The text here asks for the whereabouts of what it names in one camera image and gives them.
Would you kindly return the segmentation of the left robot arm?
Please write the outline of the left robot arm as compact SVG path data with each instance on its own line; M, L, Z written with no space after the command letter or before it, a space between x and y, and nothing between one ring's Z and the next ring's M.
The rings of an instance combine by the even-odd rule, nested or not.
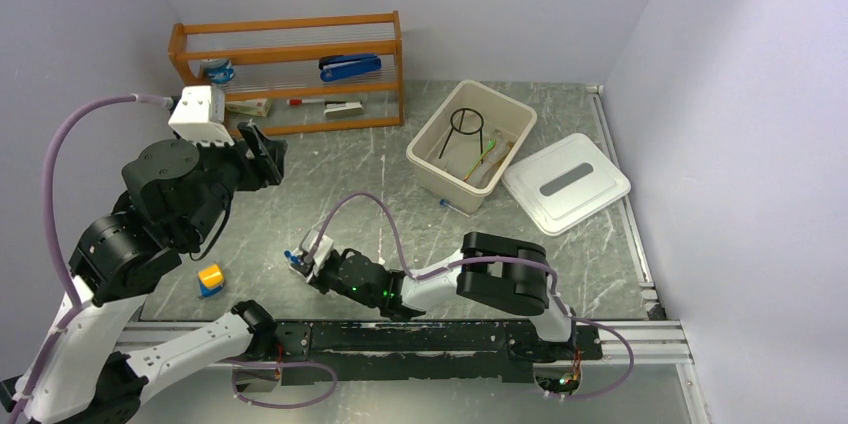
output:
M22 375L1 383L1 405L30 423L124 423L153 396L205 367L276 359L272 316L253 300L210 324L143 350L115 345L126 324L185 255L210 250L239 191L279 185L287 145L253 123L231 144L169 139L122 171L113 211L81 235L70 258L72 292Z

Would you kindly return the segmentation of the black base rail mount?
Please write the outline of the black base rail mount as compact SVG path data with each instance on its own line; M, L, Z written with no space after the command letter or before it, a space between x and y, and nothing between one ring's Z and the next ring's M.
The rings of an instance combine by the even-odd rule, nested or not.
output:
M532 383L534 368L575 356L602 358L598 331L579 326L566 344L544 342L526 319L410 322L286 320L276 340L252 346L244 362L317 362L341 381L498 378Z

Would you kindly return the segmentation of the small white cardboard box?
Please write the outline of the small white cardboard box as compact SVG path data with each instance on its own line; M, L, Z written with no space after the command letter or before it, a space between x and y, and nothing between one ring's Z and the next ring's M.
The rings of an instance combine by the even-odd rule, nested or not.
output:
M225 103L225 108L228 112L254 117L267 117L271 107L271 101L266 98L227 101Z

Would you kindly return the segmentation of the beige whiteboard eraser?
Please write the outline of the beige whiteboard eraser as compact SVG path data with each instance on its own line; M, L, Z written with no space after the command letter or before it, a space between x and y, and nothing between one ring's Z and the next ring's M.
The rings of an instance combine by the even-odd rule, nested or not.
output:
M326 101L323 114L326 119L356 117L364 114L364 107L360 101Z

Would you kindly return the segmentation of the orange wooden shelf rack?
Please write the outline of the orange wooden shelf rack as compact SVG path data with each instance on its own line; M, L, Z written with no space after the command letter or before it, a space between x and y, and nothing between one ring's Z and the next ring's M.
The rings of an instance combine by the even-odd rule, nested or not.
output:
M319 59L375 53L382 68L325 83ZM397 12L219 24L174 25L168 55L184 85L214 85L227 101L266 98L259 125L267 136L401 126L404 116L402 33ZM222 85L201 76L203 59L229 58L234 78ZM364 114L326 119L324 105L290 106L288 99L360 101ZM238 134L239 116L225 108L224 126Z

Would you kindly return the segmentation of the black wire tripod stand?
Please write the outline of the black wire tripod stand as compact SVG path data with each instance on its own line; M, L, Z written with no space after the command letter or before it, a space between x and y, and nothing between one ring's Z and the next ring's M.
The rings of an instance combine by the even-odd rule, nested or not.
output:
M461 107L453 111L449 119L450 130L442 144L438 158L441 159L454 134L463 136L477 136L478 150L483 153L483 127L485 119L482 114L468 107Z

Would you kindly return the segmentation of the red capped marker pen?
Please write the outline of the red capped marker pen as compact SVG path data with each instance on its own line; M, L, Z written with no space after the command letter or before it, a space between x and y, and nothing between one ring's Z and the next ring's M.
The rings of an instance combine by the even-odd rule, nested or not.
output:
M327 101L325 99L317 99L317 98L306 98L306 99L292 98L292 99L288 99L287 103L290 106L301 106L301 105L306 105L306 104L326 105Z

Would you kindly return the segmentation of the blue capped small tubes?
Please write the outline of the blue capped small tubes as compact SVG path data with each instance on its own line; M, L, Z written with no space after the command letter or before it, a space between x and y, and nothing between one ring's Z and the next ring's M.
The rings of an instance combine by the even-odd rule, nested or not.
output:
M465 212L465 211L461 210L459 207L457 207L457 206L453 205L452 203L450 203L449 201L447 201L447 200L445 200L445 199L441 199L441 200L439 201L439 205L440 205L440 206L442 206L442 207L444 207L444 208L450 209L450 210L452 210L452 211L454 211L454 212L457 212L458 214L460 214L460 215L462 215L462 216L464 216L464 217L469 217L469 214L468 214L467 212Z

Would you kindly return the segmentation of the beige plastic bin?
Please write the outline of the beige plastic bin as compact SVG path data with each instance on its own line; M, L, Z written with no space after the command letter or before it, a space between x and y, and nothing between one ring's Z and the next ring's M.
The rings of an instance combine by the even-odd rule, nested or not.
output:
M438 158L450 130L450 115L461 107L473 108L485 119L484 146L496 130L502 133L502 141L514 143L511 152L496 171L489 171L486 175L482 187L463 181L468 169L481 155L477 136L454 134L444 156ZM464 80L452 90L412 139L406 157L422 187L461 210L473 213L493 193L536 123L537 112L529 105L477 81Z

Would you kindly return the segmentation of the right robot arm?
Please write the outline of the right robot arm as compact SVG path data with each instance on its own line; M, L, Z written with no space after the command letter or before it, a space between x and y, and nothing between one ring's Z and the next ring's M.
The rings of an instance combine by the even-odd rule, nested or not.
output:
M290 267L322 294L334 292L393 321L409 321L453 297L526 317L535 337L514 341L518 358L547 363L577 354L574 313L558 297L544 247L470 232L448 258L406 274L361 252L338 252L332 239L311 231L287 257Z

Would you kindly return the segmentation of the yellow blue small block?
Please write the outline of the yellow blue small block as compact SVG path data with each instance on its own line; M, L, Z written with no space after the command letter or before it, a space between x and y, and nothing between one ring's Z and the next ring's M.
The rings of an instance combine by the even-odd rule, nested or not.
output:
M225 276L218 264L212 264L201 269L196 276L201 298L214 296L225 287Z

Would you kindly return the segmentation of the white plastic bin lid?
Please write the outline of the white plastic bin lid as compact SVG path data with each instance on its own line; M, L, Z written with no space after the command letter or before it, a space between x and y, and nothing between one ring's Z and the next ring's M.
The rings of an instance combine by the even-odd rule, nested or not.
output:
M631 190L629 179L581 133L510 165L501 182L539 230L552 237Z

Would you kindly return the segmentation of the blue stapler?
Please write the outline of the blue stapler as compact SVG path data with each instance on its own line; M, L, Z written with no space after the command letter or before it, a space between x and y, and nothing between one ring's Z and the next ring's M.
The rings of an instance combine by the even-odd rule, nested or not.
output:
M319 78L329 83L360 76L382 68L382 60L375 53L325 56L319 59Z

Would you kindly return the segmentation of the white test tube rack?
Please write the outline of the white test tube rack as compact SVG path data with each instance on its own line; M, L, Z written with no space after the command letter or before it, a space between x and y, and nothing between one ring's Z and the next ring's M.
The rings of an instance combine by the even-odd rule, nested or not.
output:
M312 264L304 260L306 252L302 249L296 249L294 251L285 250L283 255L287 260L289 267L295 272L306 275L311 271Z

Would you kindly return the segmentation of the blue white tape roll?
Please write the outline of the blue white tape roll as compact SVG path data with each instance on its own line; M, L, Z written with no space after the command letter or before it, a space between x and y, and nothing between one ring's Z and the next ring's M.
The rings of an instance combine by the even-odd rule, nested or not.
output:
M199 62L201 76L216 85L230 82L235 76L235 69L229 58L203 59Z

